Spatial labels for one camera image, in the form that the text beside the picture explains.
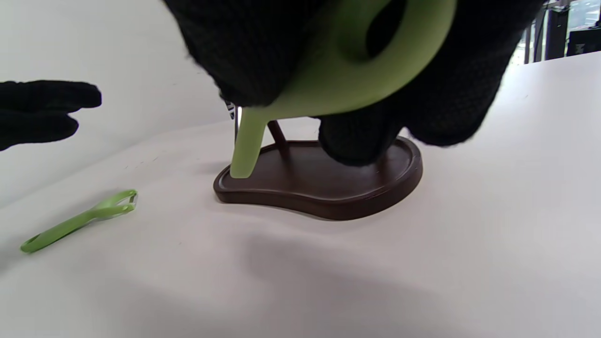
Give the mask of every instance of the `black glove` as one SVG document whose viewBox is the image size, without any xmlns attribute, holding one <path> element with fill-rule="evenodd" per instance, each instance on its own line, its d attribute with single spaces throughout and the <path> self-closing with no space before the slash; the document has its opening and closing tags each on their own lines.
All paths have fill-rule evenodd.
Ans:
<svg viewBox="0 0 601 338">
<path fill-rule="evenodd" d="M 306 27 L 327 0 L 163 0 L 190 54 L 240 106 L 268 105 L 290 79 Z M 347 165 L 381 157 L 402 128 L 419 140 L 450 146 L 480 127 L 523 30 L 544 0 L 491 6 L 457 0 L 441 50 L 428 67 L 388 98 L 344 114 L 319 117 L 319 140 Z M 392 0 L 372 23 L 367 50 L 378 54 L 399 26 L 405 0 Z"/>
<path fill-rule="evenodd" d="M 68 138 L 79 126 L 69 113 L 101 102 L 98 88 L 84 82 L 0 83 L 0 150 Z"/>
</svg>

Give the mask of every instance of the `handle hole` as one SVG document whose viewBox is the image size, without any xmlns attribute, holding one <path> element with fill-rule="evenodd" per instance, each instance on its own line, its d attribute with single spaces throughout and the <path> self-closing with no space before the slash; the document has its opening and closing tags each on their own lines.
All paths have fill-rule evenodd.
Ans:
<svg viewBox="0 0 601 338">
<path fill-rule="evenodd" d="M 365 38 L 370 58 L 375 58 L 388 46 L 403 20 L 407 0 L 392 0 L 371 22 Z"/>
<path fill-rule="evenodd" d="M 23 243 L 23 245 L 29 244 L 29 243 L 35 241 L 38 237 L 40 237 L 40 234 L 37 234 L 37 235 L 33 236 L 32 238 L 29 238 L 27 241 L 25 241 L 25 243 Z"/>
</svg>

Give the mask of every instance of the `tabletop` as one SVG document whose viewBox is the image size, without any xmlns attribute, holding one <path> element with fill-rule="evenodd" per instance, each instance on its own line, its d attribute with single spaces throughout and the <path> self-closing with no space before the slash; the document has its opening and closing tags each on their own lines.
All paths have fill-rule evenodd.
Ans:
<svg viewBox="0 0 601 338">
<path fill-rule="evenodd" d="M 473 139 L 418 143 L 408 198 L 340 223 L 219 203 L 232 123 L 147 140 L 0 210 L 0 337 L 598 338 L 599 88 L 601 53 L 512 69 Z M 19 252 L 127 188 L 131 214 Z"/>
</svg>

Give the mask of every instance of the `dark brown stand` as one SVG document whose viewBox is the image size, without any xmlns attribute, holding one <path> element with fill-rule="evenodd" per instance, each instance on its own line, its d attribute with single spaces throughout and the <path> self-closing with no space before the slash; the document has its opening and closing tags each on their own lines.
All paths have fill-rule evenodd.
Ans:
<svg viewBox="0 0 601 338">
<path fill-rule="evenodd" d="M 261 149 L 251 177 L 233 179 L 228 166 L 215 179 L 220 201 L 354 220 L 397 204 L 421 179 L 421 154 L 406 138 L 397 138 L 379 163 L 347 167 L 331 159 L 317 141 L 287 141 L 276 121 L 267 126 L 275 143 Z"/>
</svg>

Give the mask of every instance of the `green handle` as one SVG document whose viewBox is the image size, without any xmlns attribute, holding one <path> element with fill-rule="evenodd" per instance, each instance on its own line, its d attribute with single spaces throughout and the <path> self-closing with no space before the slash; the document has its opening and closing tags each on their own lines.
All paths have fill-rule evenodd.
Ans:
<svg viewBox="0 0 601 338">
<path fill-rule="evenodd" d="M 85 227 L 94 220 L 127 214 L 135 209 L 133 202 L 137 194 L 138 192 L 135 190 L 126 190 L 109 197 L 95 205 L 92 209 L 84 211 L 55 227 L 33 236 L 25 241 L 20 249 L 24 253 L 33 253 Z M 118 205 L 128 198 L 128 204 Z"/>
<path fill-rule="evenodd" d="M 434 58 L 453 23 L 457 0 L 407 0 L 391 42 L 370 59 L 365 37 L 390 0 L 341 0 L 282 94 L 267 107 L 246 108 L 230 175 L 251 175 L 269 121 L 339 114 L 378 102 L 408 84 Z"/>
</svg>

